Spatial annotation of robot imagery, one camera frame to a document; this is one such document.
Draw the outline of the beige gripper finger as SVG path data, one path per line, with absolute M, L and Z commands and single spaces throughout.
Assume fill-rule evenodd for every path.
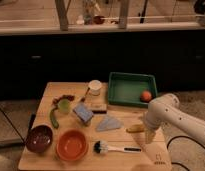
M 154 140 L 155 135 L 156 135 L 156 132 L 155 132 L 155 131 L 149 131 L 149 130 L 147 130 L 147 131 L 145 132 L 145 143 L 146 143 L 146 144 L 152 143 L 153 140 Z

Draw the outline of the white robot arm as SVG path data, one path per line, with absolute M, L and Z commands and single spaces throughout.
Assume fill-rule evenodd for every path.
M 205 145 L 205 121 L 182 112 L 179 104 L 178 97 L 172 93 L 151 100 L 143 116 L 145 127 L 155 132 L 162 122 L 168 122 Z

